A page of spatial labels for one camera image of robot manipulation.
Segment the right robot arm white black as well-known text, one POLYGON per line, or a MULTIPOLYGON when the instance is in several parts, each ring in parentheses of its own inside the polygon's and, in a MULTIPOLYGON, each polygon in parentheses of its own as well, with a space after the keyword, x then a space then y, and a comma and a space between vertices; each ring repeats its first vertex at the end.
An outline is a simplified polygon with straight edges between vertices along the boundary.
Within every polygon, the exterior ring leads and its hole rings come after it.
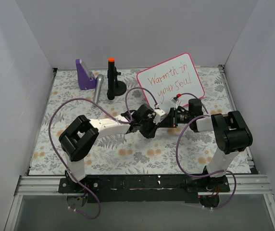
POLYGON ((200 175, 191 175, 185 179, 189 192, 229 191, 226 171, 231 162, 247 147, 252 145, 252 134, 239 111, 227 114, 204 114, 200 99, 190 99, 188 109, 171 108, 167 117, 159 123, 161 128, 176 128, 185 124, 193 132, 214 133, 217 149, 200 175))

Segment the pink framed whiteboard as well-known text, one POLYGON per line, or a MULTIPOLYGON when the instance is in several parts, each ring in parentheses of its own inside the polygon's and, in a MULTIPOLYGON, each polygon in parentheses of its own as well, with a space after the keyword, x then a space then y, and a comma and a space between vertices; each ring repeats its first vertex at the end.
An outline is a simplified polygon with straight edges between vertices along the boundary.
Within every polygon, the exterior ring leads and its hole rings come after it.
POLYGON ((179 98, 180 106, 188 104, 191 94, 199 99, 205 95, 191 55, 187 52, 139 72, 137 81, 154 95, 151 97, 147 91, 143 91, 149 105, 154 106, 153 99, 156 99, 159 107, 166 111, 175 107, 172 98, 178 94, 185 93, 179 98))

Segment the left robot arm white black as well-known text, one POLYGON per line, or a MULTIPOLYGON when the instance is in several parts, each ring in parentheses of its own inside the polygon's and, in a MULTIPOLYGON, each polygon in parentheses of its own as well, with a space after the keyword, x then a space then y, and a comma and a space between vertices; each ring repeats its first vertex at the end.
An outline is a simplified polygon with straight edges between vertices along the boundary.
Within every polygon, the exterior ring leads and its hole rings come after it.
POLYGON ((61 148, 67 154, 67 171, 69 186, 74 192, 85 189, 84 158, 88 155, 95 141, 116 134, 140 132, 145 138, 153 138, 155 130, 166 117, 160 108, 152 109, 147 104, 137 110, 118 115, 116 119, 88 119, 78 116, 60 135, 61 148))

